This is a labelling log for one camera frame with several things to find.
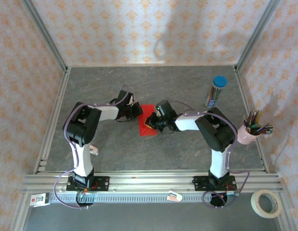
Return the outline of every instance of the pink cup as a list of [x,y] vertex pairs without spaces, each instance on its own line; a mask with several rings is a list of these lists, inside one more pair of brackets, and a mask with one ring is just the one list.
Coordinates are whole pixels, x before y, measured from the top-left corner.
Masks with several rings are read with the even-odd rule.
[[249,134],[243,125],[237,131],[237,141],[244,145],[250,144],[252,141],[256,141],[258,136]]

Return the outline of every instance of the black mounting plate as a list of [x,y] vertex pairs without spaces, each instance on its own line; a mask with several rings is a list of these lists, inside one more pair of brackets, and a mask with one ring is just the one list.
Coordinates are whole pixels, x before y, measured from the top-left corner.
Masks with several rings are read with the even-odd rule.
[[235,191],[235,189],[237,189],[234,176],[228,176],[225,182],[217,187],[213,187],[209,183],[209,176],[194,176],[192,183],[195,186],[195,191],[226,191],[227,185],[229,191]]
[[[98,183],[98,186],[94,189],[90,189],[92,192],[96,191],[108,191],[110,185],[110,177],[101,177],[95,176],[95,182]],[[73,177],[70,176],[67,182],[67,191],[82,191],[83,189],[78,187],[75,182],[73,181]]]

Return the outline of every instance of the tape roll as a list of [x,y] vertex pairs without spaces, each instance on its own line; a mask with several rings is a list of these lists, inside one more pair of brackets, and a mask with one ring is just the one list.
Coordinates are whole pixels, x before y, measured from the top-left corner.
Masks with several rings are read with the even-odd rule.
[[[259,198],[261,196],[266,196],[267,198],[270,199],[271,203],[272,203],[272,210],[268,213],[266,211],[264,211],[259,204]],[[282,211],[282,204],[280,199],[278,198],[278,196],[273,193],[270,190],[260,190],[258,192],[255,192],[252,196],[251,196],[251,200],[250,200],[251,206],[254,209],[254,211],[262,218],[275,218],[277,216],[279,216],[279,214]]]

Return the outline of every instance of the patterned wallpaper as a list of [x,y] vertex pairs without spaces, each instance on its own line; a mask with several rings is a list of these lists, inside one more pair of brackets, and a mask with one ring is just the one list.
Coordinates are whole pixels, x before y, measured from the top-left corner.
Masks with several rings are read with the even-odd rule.
[[33,0],[68,65],[235,64],[269,0]]
[[0,230],[32,173],[62,72],[20,0],[0,0]]
[[274,125],[261,143],[270,169],[283,177],[291,194],[298,229],[298,1],[279,3],[271,22],[240,73],[250,105]]

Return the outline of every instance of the gray floor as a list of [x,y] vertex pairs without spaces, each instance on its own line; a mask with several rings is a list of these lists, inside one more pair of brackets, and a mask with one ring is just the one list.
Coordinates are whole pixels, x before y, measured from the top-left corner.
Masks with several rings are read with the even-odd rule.
[[[107,103],[116,98],[121,86],[126,84],[140,104],[180,100],[202,112],[207,110],[203,102],[216,75],[228,79],[216,106],[239,128],[246,111],[231,66],[72,68],[46,171],[73,167],[71,148],[63,137],[62,126],[78,101]],[[185,109],[175,103],[173,107],[177,113]],[[95,171],[208,170],[211,164],[211,149],[199,131],[141,137],[137,119],[127,123],[101,122],[92,145],[100,151],[99,156],[91,157]],[[238,143],[231,153],[230,167],[263,168],[256,144]]]
[[280,230],[276,218],[261,218],[253,211],[250,197],[251,194],[242,194],[223,209],[211,209],[199,203],[99,204],[80,211],[51,204],[30,208],[24,231]]

